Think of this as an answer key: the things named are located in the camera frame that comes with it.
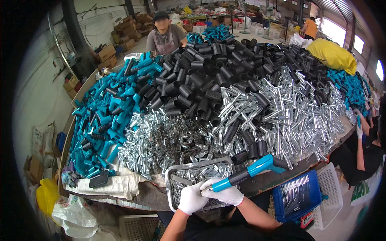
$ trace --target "blue plastic basket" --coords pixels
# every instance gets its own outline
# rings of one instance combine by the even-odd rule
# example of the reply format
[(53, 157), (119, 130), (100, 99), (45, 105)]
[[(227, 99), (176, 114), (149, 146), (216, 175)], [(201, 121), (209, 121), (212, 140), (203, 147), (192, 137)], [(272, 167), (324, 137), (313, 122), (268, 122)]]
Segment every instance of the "blue plastic basket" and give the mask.
[[(283, 204), (283, 193), (281, 191), (281, 186), (285, 185), (286, 183), (290, 183), (293, 181), (296, 181), (304, 176), (308, 175), (309, 184), (310, 184), (310, 205), (307, 208), (303, 208), (294, 214), (291, 214), (289, 216), (285, 216), (284, 214), (284, 204)], [(275, 204), (275, 218), (279, 222), (286, 222), (286, 221), (295, 221), (299, 219), (300, 217), (304, 216), (305, 214), (311, 212), (315, 207), (320, 205), (322, 203), (322, 194), (320, 193), (320, 187), (318, 183), (318, 177), (316, 175), (316, 171), (312, 170), (310, 172), (307, 172), (306, 174), (303, 174), (297, 178), (294, 178), (284, 184), (281, 184), (277, 187), (275, 187), (272, 191), (272, 197), (273, 202)]]

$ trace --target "cap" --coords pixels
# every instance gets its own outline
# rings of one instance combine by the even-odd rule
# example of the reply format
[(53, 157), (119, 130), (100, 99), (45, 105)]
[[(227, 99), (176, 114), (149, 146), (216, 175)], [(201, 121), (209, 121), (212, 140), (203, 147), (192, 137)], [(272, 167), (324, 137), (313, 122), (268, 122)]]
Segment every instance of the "cap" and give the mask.
[(157, 21), (160, 19), (169, 19), (169, 15), (166, 12), (158, 12), (154, 15), (153, 21)]

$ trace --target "glove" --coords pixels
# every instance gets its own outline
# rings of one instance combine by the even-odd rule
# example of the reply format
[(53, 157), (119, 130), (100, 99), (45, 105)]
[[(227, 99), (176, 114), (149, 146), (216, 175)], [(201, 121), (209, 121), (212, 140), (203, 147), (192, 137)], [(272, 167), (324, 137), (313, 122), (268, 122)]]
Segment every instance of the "glove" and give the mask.
[(178, 209), (192, 215), (192, 213), (200, 210), (207, 204), (209, 198), (203, 197), (200, 194), (200, 187), (204, 182), (199, 182), (195, 185), (184, 187), (181, 191), (181, 198)]
[[(201, 190), (204, 190), (205, 188), (209, 187), (210, 185), (221, 181), (223, 178), (220, 177), (214, 177), (210, 180), (207, 180), (202, 186), (200, 187)], [(242, 194), (237, 187), (231, 186), (227, 189), (224, 189), (220, 192), (214, 192), (214, 191), (202, 191), (201, 195), (204, 197), (210, 197), (218, 199), (221, 202), (229, 203), (234, 206), (240, 205), (242, 203), (242, 200), (244, 198), (244, 194)]]
[(361, 127), (359, 128), (358, 123), (357, 123), (357, 136), (358, 136), (358, 139), (362, 139), (362, 136), (363, 136), (362, 125), (361, 125)]
[(354, 113), (355, 116), (357, 116), (357, 115), (361, 116), (362, 115), (362, 113), (358, 109), (354, 109), (352, 112)]

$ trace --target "gray t-shirt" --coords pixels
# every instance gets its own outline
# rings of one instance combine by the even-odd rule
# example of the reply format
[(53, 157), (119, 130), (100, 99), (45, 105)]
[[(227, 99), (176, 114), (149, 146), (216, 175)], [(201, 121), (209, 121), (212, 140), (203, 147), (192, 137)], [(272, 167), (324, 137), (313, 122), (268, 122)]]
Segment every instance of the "gray t-shirt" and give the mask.
[[(182, 31), (182, 29), (177, 27), (177, 25), (175, 25), (175, 24), (171, 24), (169, 27), (170, 27), (170, 30), (172, 31), (174, 46), (175, 46), (175, 48), (178, 48), (181, 45), (180, 41), (183, 40), (184, 38), (186, 38), (186, 34)], [(157, 50), (156, 49), (156, 43), (154, 41), (155, 38), (157, 38), (159, 45), (164, 45), (170, 41), (169, 40), (169, 31), (166, 31), (164, 34), (161, 34), (157, 30), (157, 28), (153, 29), (149, 33), (149, 35), (147, 36), (147, 44), (146, 44), (146, 51), (147, 52)]]

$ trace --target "orange shirt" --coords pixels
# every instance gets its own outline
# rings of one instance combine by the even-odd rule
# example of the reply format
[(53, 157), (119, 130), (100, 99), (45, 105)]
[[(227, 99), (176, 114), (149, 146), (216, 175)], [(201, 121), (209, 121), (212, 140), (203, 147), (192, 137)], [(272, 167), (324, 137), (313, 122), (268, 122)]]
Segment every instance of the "orange shirt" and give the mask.
[(305, 24), (307, 24), (307, 29), (306, 29), (306, 32), (304, 34), (307, 34), (307, 35), (315, 38), (316, 32), (318, 31), (318, 26), (316, 25), (316, 23), (314, 21), (312, 21), (311, 19), (307, 19)]

